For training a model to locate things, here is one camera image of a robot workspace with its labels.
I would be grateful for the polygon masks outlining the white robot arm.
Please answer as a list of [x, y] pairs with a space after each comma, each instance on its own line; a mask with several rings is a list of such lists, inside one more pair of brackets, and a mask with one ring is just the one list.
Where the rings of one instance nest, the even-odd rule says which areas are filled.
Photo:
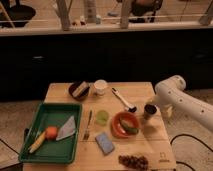
[[171, 76], [155, 85], [153, 102], [158, 106], [172, 105], [185, 111], [213, 133], [213, 105], [184, 93], [185, 88], [186, 81], [182, 76]]

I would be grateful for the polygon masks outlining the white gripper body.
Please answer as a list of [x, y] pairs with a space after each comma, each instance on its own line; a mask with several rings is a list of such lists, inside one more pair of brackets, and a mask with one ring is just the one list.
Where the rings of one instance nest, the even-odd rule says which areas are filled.
[[163, 100], [162, 98], [160, 98], [159, 96], [157, 95], [153, 96], [151, 99], [151, 103], [153, 105], [156, 105], [160, 109], [163, 115], [167, 117], [172, 116], [172, 110], [173, 110], [172, 105], [166, 102], [165, 100]]

